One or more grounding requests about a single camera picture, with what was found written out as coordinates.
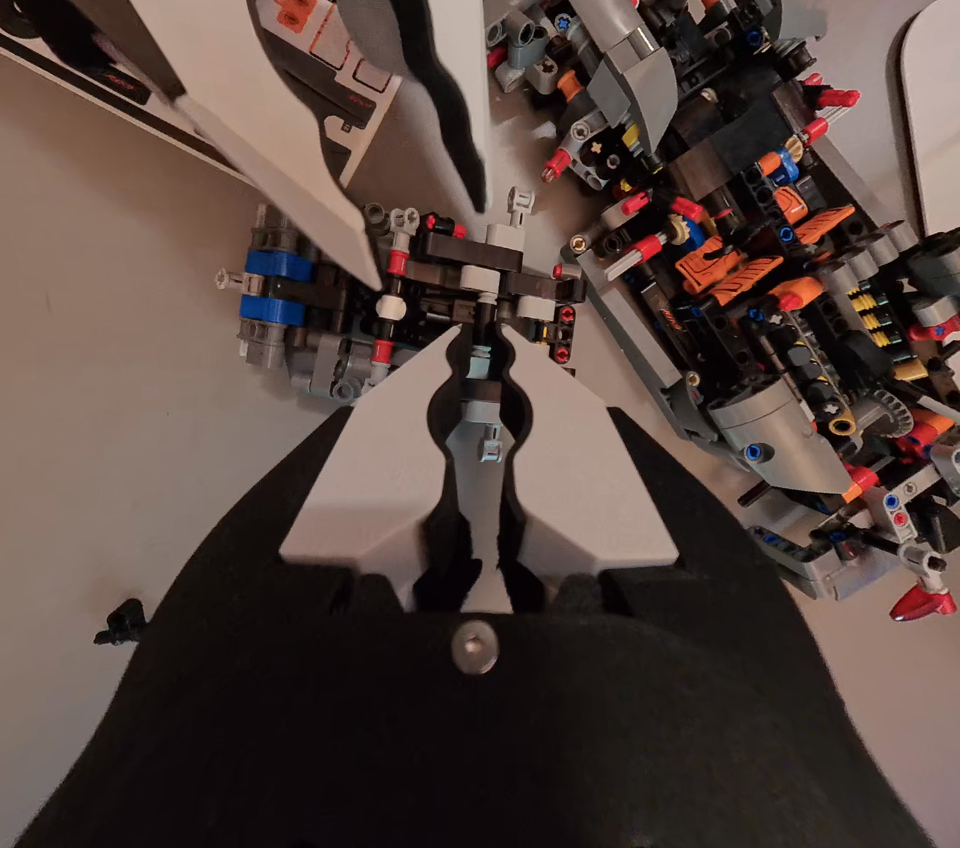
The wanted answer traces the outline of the grey blue lego wing assembly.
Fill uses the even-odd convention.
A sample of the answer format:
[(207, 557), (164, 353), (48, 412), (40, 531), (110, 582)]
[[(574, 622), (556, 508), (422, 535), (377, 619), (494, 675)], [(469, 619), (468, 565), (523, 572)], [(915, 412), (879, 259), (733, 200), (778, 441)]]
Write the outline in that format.
[(240, 271), (222, 268), (219, 290), (239, 293), (239, 353), (285, 374), (302, 394), (351, 404), (374, 369), (373, 291), (337, 265), (277, 207), (262, 203)]

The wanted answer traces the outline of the lego sticker sheet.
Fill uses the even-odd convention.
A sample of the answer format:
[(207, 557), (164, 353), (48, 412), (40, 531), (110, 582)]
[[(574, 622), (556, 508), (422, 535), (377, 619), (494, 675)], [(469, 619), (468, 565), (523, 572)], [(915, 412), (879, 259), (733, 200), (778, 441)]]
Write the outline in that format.
[[(364, 56), (341, 17), (337, 0), (255, 0), (260, 23), (282, 72), (316, 103), (329, 146), (330, 169), (343, 185), (354, 175), (401, 76), (379, 69)], [(74, 67), (62, 59), (17, 0), (2, 0), (2, 54), (80, 97), (192, 151), (222, 170), (232, 164), (203, 140), (143, 74), (109, 58), (102, 65)]]

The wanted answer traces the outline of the black lego connector piece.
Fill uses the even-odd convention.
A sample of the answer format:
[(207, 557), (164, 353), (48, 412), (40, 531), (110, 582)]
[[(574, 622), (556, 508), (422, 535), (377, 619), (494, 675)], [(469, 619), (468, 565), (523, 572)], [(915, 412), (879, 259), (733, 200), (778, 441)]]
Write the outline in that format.
[(147, 626), (143, 602), (128, 598), (107, 615), (104, 628), (96, 633), (93, 644), (98, 647), (136, 644)]

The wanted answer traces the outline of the black lego beam assembly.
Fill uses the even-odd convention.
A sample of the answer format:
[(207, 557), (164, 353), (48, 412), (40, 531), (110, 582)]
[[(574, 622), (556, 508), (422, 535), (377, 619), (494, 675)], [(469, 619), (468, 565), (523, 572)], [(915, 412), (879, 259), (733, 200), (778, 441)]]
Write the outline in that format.
[(500, 378), (493, 367), (493, 324), (515, 328), (572, 372), (577, 306), (585, 299), (586, 283), (579, 266), (561, 263), (548, 274), (524, 267), (526, 224), (535, 201), (534, 192), (511, 188), (508, 221), (490, 222), (481, 240), (470, 238), (453, 218), (431, 212), (419, 223), (406, 265), (406, 344), (423, 349), (449, 327), (473, 330), (462, 417), (479, 428), (482, 462), (500, 462), (506, 454), (499, 420)]

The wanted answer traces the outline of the white book stand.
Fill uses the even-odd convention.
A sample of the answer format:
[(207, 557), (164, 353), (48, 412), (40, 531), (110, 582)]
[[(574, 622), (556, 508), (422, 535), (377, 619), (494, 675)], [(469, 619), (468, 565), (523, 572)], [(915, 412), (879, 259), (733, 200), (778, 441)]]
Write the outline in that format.
[(959, 0), (936, 0), (906, 28), (899, 73), (918, 205), (928, 234), (959, 224)]

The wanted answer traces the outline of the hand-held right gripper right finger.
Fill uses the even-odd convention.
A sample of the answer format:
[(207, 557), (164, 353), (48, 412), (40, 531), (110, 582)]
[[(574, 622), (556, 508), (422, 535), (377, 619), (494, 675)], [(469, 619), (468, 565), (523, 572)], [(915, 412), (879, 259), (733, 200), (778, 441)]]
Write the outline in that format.
[(679, 559), (606, 404), (511, 327), (491, 368), (512, 445), (503, 462), (497, 566), (513, 612), (542, 612), (571, 577)]

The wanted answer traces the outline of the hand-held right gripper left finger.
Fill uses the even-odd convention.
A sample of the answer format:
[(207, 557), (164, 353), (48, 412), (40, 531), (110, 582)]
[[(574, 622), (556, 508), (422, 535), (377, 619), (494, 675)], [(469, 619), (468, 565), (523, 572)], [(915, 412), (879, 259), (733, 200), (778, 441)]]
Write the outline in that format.
[(473, 328), (454, 326), (362, 395), (280, 546), (285, 561), (384, 576), (408, 610), (462, 608), (482, 565), (447, 442), (473, 349)]

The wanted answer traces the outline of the large lego car chassis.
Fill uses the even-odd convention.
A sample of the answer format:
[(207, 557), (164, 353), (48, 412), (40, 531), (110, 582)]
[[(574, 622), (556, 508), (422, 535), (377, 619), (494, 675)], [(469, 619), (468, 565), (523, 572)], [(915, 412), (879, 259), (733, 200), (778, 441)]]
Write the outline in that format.
[(484, 0), (500, 88), (546, 98), (541, 179), (608, 204), (564, 255), (676, 432), (823, 519), (750, 529), (813, 599), (903, 566), (958, 612), (958, 229), (882, 222), (828, 139), (825, 0)]

